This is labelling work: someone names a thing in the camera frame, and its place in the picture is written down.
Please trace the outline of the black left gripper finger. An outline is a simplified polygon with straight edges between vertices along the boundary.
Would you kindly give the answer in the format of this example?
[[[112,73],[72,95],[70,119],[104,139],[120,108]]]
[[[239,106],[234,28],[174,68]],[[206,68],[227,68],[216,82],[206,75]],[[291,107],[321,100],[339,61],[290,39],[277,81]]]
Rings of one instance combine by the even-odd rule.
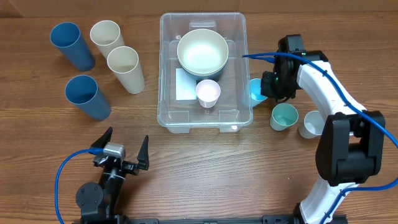
[[[149,169],[149,136],[146,135],[144,141],[142,143],[141,149],[138,153],[137,160],[138,160],[138,167],[141,170],[148,170]]]
[[[106,132],[98,138],[90,147],[91,148],[104,148],[110,142],[113,128],[109,127]]]

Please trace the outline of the light blue small cup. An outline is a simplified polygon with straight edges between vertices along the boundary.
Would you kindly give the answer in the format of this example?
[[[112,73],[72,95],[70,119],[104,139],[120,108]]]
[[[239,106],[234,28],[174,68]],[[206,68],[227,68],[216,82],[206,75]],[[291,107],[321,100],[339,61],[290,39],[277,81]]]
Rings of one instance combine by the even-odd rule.
[[[251,86],[251,105],[252,107],[257,106],[267,99],[266,96],[261,94],[261,79],[254,78],[250,81]]]

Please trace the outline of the pink small cup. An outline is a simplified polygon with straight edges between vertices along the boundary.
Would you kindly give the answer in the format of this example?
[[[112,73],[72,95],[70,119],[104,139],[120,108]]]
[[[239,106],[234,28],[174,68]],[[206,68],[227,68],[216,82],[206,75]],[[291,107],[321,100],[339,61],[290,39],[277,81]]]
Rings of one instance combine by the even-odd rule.
[[[197,98],[204,108],[213,107],[221,95],[221,88],[214,80],[202,80],[196,86]]]

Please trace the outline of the cream bowl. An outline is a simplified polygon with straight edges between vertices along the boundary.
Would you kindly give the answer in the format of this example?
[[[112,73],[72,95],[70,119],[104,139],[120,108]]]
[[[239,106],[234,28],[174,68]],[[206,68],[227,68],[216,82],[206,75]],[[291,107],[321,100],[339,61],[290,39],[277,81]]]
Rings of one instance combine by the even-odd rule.
[[[209,29],[195,29],[186,33],[177,45],[177,58],[183,62],[194,60],[228,61],[226,40]]]
[[[212,60],[194,60],[190,62],[180,61],[181,67],[196,77],[210,77],[210,76],[218,76],[225,66],[227,65],[227,61],[212,61]]]

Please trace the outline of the dark blue bowl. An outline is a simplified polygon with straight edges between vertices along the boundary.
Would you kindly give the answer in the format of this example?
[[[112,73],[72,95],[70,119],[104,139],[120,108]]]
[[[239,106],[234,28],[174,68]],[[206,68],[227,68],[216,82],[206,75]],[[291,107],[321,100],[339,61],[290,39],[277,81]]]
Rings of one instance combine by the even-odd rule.
[[[188,70],[183,68],[183,71],[192,79],[200,82],[202,80],[214,80],[214,81],[218,81],[221,77],[222,77],[222,73],[223,73],[223,68],[221,70],[219,70],[218,72],[211,74],[211,75],[194,75],[192,73],[190,73]]]

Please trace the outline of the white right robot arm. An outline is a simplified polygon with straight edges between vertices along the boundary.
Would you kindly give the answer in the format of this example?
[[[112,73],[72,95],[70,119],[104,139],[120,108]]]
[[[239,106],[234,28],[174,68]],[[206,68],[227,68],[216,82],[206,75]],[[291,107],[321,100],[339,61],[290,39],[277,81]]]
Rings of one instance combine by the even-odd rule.
[[[299,34],[287,35],[272,54],[273,71],[264,72],[261,94],[276,102],[303,89],[325,124],[315,154],[319,178],[295,208],[292,223],[345,223],[333,216],[349,188],[381,169],[385,119],[354,100],[334,75],[320,50],[305,50]]]

